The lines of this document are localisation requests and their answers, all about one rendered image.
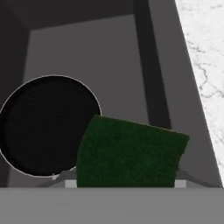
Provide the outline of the dark green sponge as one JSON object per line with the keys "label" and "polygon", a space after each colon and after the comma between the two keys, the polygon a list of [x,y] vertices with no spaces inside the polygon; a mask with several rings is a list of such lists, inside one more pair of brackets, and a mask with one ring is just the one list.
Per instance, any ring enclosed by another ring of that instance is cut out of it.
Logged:
{"label": "dark green sponge", "polygon": [[190,137],[159,127],[95,116],[81,141],[78,187],[173,187]]}

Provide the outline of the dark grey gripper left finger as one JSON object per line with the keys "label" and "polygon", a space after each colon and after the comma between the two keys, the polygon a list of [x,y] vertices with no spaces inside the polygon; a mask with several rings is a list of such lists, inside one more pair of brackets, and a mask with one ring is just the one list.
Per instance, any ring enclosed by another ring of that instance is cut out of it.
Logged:
{"label": "dark grey gripper left finger", "polygon": [[63,171],[61,174],[54,175],[50,181],[41,184],[40,187],[76,188],[76,170]]}

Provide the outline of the grey sink basin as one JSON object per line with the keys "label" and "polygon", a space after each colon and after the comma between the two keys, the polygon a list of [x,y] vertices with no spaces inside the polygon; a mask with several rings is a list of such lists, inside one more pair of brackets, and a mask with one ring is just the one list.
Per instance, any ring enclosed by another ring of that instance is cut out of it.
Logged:
{"label": "grey sink basin", "polygon": [[[104,116],[186,134],[178,170],[221,177],[174,0],[0,0],[0,110],[28,81],[85,84]],[[0,152],[0,187],[40,187]]]}

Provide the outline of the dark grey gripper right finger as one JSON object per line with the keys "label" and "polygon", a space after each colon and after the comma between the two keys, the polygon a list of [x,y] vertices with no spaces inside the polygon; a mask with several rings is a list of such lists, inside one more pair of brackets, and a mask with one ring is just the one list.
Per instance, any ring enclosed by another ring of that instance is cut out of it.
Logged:
{"label": "dark grey gripper right finger", "polygon": [[177,170],[174,185],[176,188],[212,188],[215,187],[215,180],[206,176]]}

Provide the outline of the black round pan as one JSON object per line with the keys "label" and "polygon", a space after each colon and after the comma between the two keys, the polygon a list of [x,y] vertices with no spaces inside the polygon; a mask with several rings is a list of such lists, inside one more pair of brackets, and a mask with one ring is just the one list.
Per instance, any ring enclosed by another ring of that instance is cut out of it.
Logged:
{"label": "black round pan", "polygon": [[0,110],[0,152],[25,175],[46,178],[69,171],[89,123],[101,112],[95,94],[76,79],[30,80]]}

